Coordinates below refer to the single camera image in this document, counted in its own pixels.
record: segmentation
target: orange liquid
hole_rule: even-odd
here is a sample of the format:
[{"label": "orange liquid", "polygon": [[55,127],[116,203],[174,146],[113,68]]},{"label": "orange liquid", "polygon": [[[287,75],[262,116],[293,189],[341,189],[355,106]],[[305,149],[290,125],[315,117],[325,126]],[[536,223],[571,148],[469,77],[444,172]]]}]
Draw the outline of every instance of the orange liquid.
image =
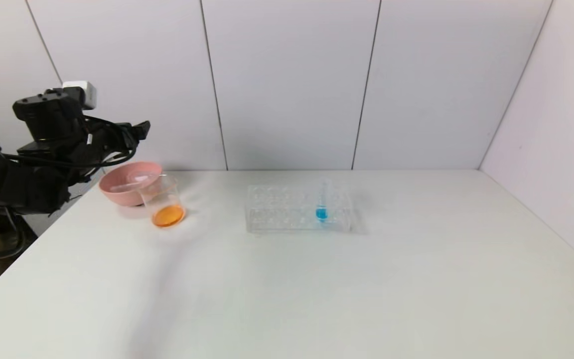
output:
[{"label": "orange liquid", "polygon": [[155,215],[152,216],[152,223],[158,227],[170,227],[173,224],[179,223],[185,216],[185,210],[180,206],[167,206],[159,209]]}]

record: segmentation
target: glass beaker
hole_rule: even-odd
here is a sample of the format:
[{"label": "glass beaker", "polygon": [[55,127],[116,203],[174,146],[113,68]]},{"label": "glass beaker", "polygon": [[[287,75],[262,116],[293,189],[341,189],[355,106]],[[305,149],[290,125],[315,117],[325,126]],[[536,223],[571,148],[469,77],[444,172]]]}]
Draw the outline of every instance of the glass beaker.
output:
[{"label": "glass beaker", "polygon": [[185,209],[180,205],[174,177],[160,175],[148,186],[139,188],[139,194],[150,213],[152,223],[157,227],[169,227],[185,217]]}]

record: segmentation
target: black cable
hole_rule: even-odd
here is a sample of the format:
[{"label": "black cable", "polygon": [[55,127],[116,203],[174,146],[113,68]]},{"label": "black cable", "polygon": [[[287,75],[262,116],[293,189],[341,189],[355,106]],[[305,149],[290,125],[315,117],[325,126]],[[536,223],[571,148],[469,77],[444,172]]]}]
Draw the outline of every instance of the black cable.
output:
[{"label": "black cable", "polygon": [[6,153],[2,153],[1,155],[3,157],[5,157],[6,159],[9,159],[9,160],[28,161],[28,162],[34,162],[37,164],[46,164],[46,165],[50,165],[50,166],[54,166],[54,167],[60,167],[60,168],[102,168],[102,167],[116,166],[116,165],[120,165],[122,163],[125,163],[125,162],[129,161],[130,159],[132,159],[132,157],[134,157],[135,152],[136,152],[136,147],[137,147],[136,146],[137,141],[134,139],[134,136],[132,136],[132,134],[130,134],[130,132],[127,129],[117,125],[114,122],[106,121],[106,120],[103,120],[101,118],[96,118],[93,116],[84,116],[84,118],[87,118],[88,120],[99,121],[101,123],[105,123],[106,125],[113,126],[113,127],[115,127],[115,129],[119,129],[120,132],[123,132],[124,134],[126,134],[128,140],[130,141],[129,145],[130,145],[130,147],[132,147],[132,149],[130,149],[130,153],[127,154],[125,157],[123,157],[123,159],[116,160],[116,161],[110,161],[110,162],[103,162],[100,164],[71,164],[70,162],[53,161],[53,160],[46,160],[46,159],[36,159],[35,157],[9,155]]},{"label": "black cable", "polygon": [[92,176],[94,176],[97,172],[99,172],[101,168],[97,167],[94,170],[91,170],[87,175],[84,175],[84,182],[89,182],[92,179]]}]

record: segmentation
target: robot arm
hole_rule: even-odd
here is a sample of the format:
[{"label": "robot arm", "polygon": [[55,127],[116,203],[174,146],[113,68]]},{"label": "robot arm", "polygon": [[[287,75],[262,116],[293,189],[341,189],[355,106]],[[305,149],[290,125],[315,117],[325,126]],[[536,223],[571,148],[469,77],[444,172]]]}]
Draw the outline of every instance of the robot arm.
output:
[{"label": "robot arm", "polygon": [[[83,114],[95,105],[96,89],[86,81],[66,82],[64,88],[14,103],[14,114],[34,141],[18,155],[0,153],[0,207],[20,214],[52,213],[70,200],[69,186],[134,156],[149,121],[132,126]],[[119,154],[106,161],[112,153]]]}]

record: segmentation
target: pink bowl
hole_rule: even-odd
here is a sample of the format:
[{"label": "pink bowl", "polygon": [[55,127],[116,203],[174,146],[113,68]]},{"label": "pink bowl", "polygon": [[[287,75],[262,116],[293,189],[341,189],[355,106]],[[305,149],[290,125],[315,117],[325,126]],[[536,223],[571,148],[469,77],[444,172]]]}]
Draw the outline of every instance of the pink bowl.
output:
[{"label": "pink bowl", "polygon": [[[115,168],[105,175],[99,182],[99,189],[112,202],[119,206],[138,206],[143,204],[143,198],[137,191],[139,188],[147,186],[154,182],[162,173],[159,164],[153,162],[132,162]],[[129,186],[126,190],[117,191],[118,186],[124,186],[138,182],[134,186]]]}]

